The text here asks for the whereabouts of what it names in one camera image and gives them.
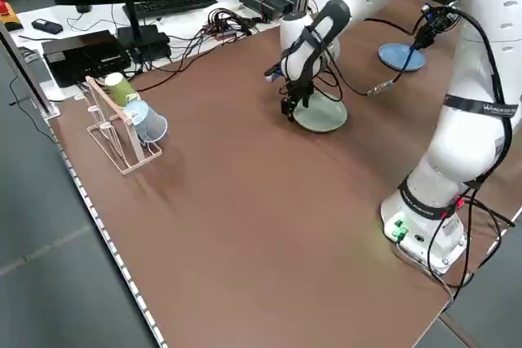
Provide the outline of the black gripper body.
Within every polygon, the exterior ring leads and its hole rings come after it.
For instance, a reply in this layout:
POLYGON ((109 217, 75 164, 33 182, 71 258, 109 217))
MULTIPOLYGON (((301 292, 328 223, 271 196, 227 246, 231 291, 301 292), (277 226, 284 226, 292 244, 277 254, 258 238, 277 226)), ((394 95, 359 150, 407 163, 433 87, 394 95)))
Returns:
POLYGON ((422 6, 422 14, 429 25, 453 25, 456 21, 456 18, 450 16, 448 12, 432 7, 428 3, 422 6))
POLYGON ((299 83, 296 81, 287 81, 281 88, 281 94, 291 97, 292 99, 303 99, 314 93, 314 84, 310 82, 299 83))

